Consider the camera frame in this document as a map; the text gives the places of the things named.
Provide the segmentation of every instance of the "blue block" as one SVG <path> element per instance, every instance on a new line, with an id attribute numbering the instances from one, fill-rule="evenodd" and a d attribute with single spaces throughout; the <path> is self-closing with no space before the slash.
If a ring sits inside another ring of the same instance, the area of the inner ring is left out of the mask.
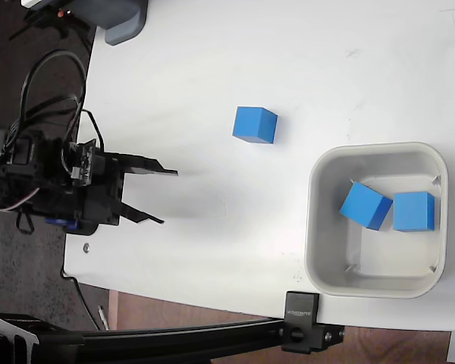
<path id="1" fill-rule="evenodd" d="M 394 195 L 394 230 L 433 231 L 435 198 L 428 192 Z"/>
<path id="2" fill-rule="evenodd" d="M 340 213 L 368 229 L 379 230 L 392 203 L 391 199 L 354 182 Z"/>
<path id="3" fill-rule="evenodd" d="M 265 108 L 238 107 L 233 135 L 251 143 L 273 143 L 278 116 Z"/>

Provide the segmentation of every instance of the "wooden floor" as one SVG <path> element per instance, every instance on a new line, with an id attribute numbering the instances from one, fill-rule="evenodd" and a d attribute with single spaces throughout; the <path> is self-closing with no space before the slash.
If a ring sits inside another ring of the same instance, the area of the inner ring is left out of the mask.
<path id="1" fill-rule="evenodd" d="M 255 317 L 152 300 L 125 293 L 113 293 L 110 297 L 110 321 L 113 326 L 118 327 L 118 330 L 208 325 L 249 319 L 255 319 Z M 284 353 L 276 347 L 217 359 L 214 363 L 434 364 L 447 362 L 449 340 L 449 332 L 347 328 L 344 343 L 323 353 L 305 356 Z"/>

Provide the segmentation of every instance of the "white bin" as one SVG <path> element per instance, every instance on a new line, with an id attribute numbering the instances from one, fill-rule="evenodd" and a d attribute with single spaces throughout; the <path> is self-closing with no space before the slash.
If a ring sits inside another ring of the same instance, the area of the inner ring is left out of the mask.
<path id="1" fill-rule="evenodd" d="M 393 199 L 427 191 L 435 197 L 435 231 L 392 228 L 393 208 L 380 231 L 366 229 L 339 210 L 353 181 Z M 447 245 L 448 172 L 424 143 L 345 146 L 326 152 L 310 177 L 306 272 L 322 293 L 413 298 L 440 278 Z"/>

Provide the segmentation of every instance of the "white table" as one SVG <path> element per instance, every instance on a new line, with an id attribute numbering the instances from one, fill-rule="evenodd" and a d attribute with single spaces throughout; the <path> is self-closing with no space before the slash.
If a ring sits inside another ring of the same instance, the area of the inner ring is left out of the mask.
<path id="1" fill-rule="evenodd" d="M 447 263 L 414 300 L 321 298 L 318 320 L 455 330 L 455 1 L 151 0 L 146 27 L 98 31 L 86 107 L 112 152 L 180 177 L 130 175 L 124 201 L 166 220 L 67 237 L 79 281 L 283 317 L 304 268 L 309 174 L 335 146 L 422 141 L 450 173 Z M 275 144 L 231 136 L 238 105 L 280 115 Z M 88 121 L 80 140 L 94 137 Z M 90 252 L 83 252 L 83 244 Z"/>

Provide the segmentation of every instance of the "dark floor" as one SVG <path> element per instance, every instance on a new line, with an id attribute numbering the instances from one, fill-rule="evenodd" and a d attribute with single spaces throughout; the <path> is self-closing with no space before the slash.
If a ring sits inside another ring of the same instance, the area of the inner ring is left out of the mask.
<path id="1" fill-rule="evenodd" d="M 84 64 L 89 54 L 75 33 L 60 39 L 55 29 L 31 29 L 8 41 L 20 29 L 27 10 L 19 0 L 0 0 L 0 127 L 8 127 L 18 116 L 20 88 L 32 64 L 53 49 L 69 49 Z M 65 90 L 78 91 L 79 81 L 68 60 L 57 60 L 41 71 L 30 94 L 35 105 Z M 51 135 L 62 135 L 61 127 L 49 127 Z M 59 272 L 63 261 L 65 235 L 60 229 L 34 218 L 35 233 L 28 237 L 15 228 L 15 214 L 0 214 L 0 312 L 27 313 L 64 328 L 93 329 L 74 285 L 63 281 Z M 108 291 L 82 286 L 86 301 L 108 305 Z"/>

